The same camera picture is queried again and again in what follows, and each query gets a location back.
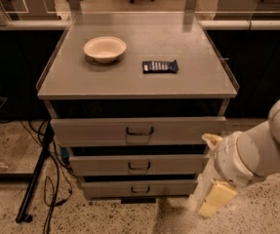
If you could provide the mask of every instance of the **floor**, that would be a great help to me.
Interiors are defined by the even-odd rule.
[[[57,0],[61,13],[67,12],[64,0]],[[83,0],[85,11],[181,11],[184,0]],[[198,0],[200,11],[212,11],[217,0]],[[222,136],[234,131],[245,131],[265,119],[227,119]],[[41,121],[31,125],[37,129]],[[0,158],[9,166],[8,173],[30,173],[35,167],[40,153],[36,134],[30,130],[28,122],[14,121],[0,123]],[[197,209],[204,193],[214,177],[213,159],[198,179],[194,194],[188,198],[159,199],[156,204],[123,205],[120,201],[87,201],[78,187],[77,179],[67,172],[65,177],[72,186],[71,197],[60,207],[56,207],[51,221],[51,233],[146,233],[146,234],[209,234],[209,233],[280,233],[280,174],[271,175],[265,182],[243,188],[236,198],[220,209],[211,218],[203,218]],[[41,233],[46,221],[48,207],[44,203],[46,177],[55,182],[56,169],[52,159],[45,162],[40,175],[32,204],[28,213],[33,220],[17,224],[20,203],[26,184],[0,183],[0,233]],[[69,196],[70,186],[60,176],[58,198]],[[52,188],[47,185],[50,198]]]

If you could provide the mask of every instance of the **bottom drawer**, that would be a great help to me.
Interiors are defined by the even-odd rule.
[[[84,179],[82,189],[87,199],[187,196],[197,185],[195,175],[85,176]]]

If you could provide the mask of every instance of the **top drawer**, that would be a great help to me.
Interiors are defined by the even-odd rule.
[[[53,119],[63,147],[202,143],[201,135],[219,133],[224,117]]]

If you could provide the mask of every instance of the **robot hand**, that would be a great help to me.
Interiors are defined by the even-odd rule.
[[[280,173],[280,99],[271,108],[267,121],[247,132],[219,139],[214,149],[216,170],[235,187]]]

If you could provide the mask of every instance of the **black metal leg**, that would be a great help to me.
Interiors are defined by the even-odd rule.
[[[41,174],[44,161],[50,156],[49,147],[50,147],[50,143],[53,140],[53,137],[54,137],[54,132],[49,122],[44,134],[43,147],[42,147],[40,157],[34,169],[31,182],[29,183],[27,190],[24,194],[22,203],[20,205],[19,213],[16,217],[17,223],[21,223],[23,221],[30,222],[32,220],[32,216],[30,214],[27,214],[27,210],[31,202],[34,190],[36,188],[38,178]]]

